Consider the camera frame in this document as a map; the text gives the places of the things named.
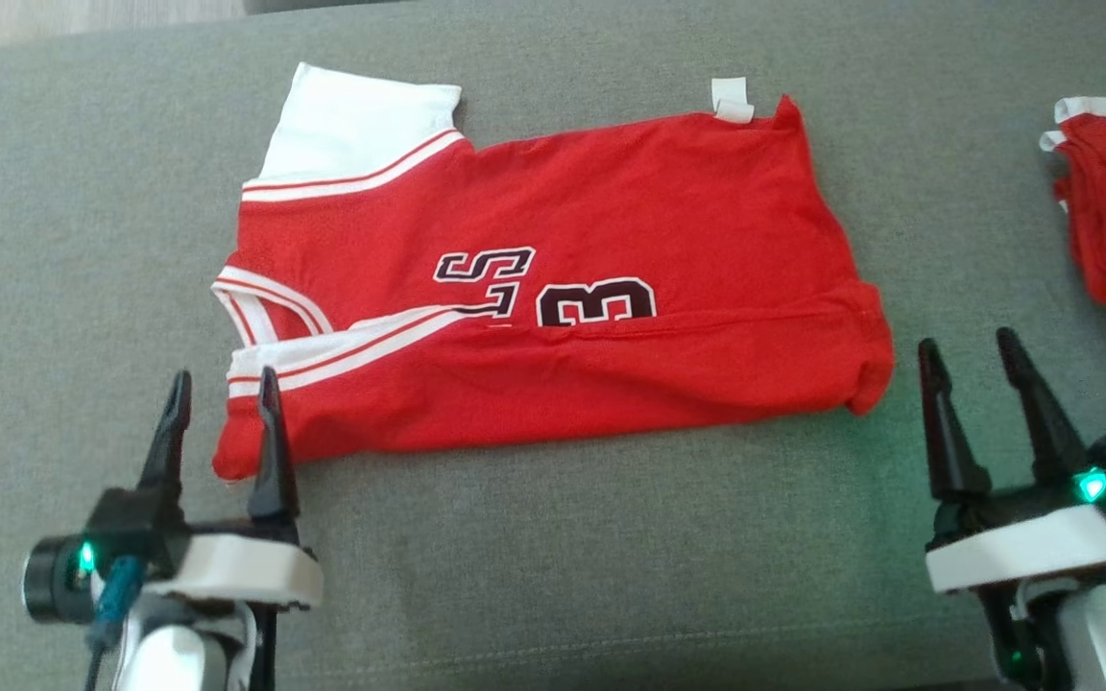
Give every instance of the green led light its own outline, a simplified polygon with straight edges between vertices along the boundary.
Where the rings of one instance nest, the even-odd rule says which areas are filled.
[[[1009,674],[1011,679],[1022,678],[1022,651],[1010,652],[1009,664],[1005,666],[1005,674]]]
[[[1074,485],[1078,489],[1078,495],[1083,502],[1095,503],[1103,492],[1106,491],[1106,472],[1100,469],[1089,469],[1074,477]]]
[[[80,570],[92,570],[96,568],[96,552],[92,551],[92,545],[85,542],[80,547]]]

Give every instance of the wooden floor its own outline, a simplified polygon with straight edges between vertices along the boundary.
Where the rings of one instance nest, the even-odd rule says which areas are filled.
[[[0,45],[111,28],[240,18],[241,0],[0,0]]]

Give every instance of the white sleeve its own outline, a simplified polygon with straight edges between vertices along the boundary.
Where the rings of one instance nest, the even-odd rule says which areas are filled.
[[[386,169],[439,133],[453,129],[461,88],[405,84],[302,62],[268,146],[247,185],[309,182]]]

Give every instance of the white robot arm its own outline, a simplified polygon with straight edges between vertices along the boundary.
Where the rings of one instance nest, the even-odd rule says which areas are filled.
[[[275,688],[275,617],[319,607],[324,577],[298,537],[298,493],[270,367],[259,415],[264,431],[249,520],[184,520],[178,499],[190,377],[180,373],[139,484],[105,491],[80,534],[44,538],[28,556],[28,614],[40,622],[91,625],[87,690],[114,646],[115,691]]]
[[[1085,448],[1016,334],[997,332],[1022,397],[1035,482],[992,491],[920,343],[929,480],[940,505],[926,565],[938,593],[979,596],[998,673],[1027,691],[1106,691],[1106,437]]]

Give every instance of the printed number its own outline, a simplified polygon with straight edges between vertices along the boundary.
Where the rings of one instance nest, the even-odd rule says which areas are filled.
[[[638,279],[597,280],[596,283],[545,285],[535,299],[535,318],[541,326],[574,326],[578,323],[608,321],[608,305],[620,303],[624,312],[614,320],[655,316],[655,292]],[[565,307],[578,306],[578,320]]]
[[[509,248],[486,250],[469,262],[467,252],[451,252],[439,259],[434,280],[439,283],[476,283],[484,278],[491,265],[497,266],[492,279],[514,279],[528,274],[528,266],[531,266],[534,256],[535,249]]]
[[[439,283],[477,283],[480,280],[517,279],[528,275],[535,258],[534,248],[486,250],[472,258],[467,252],[442,254],[434,280]],[[486,289],[492,302],[483,305],[456,307],[470,315],[492,314],[494,318],[509,317],[519,296],[519,282],[490,284]],[[611,305],[620,305],[609,317]],[[576,307],[567,311],[566,307]],[[596,283],[549,284],[535,299],[535,318],[541,326],[574,326],[601,321],[655,316],[655,292],[645,281],[626,279],[597,280]]]
[[[492,318],[495,320],[509,317],[510,312],[514,310],[514,295],[519,293],[519,284],[498,283],[486,289],[483,293],[490,297],[497,297],[497,301],[483,305],[455,307],[455,310],[463,312],[466,315],[487,315],[492,312]]]

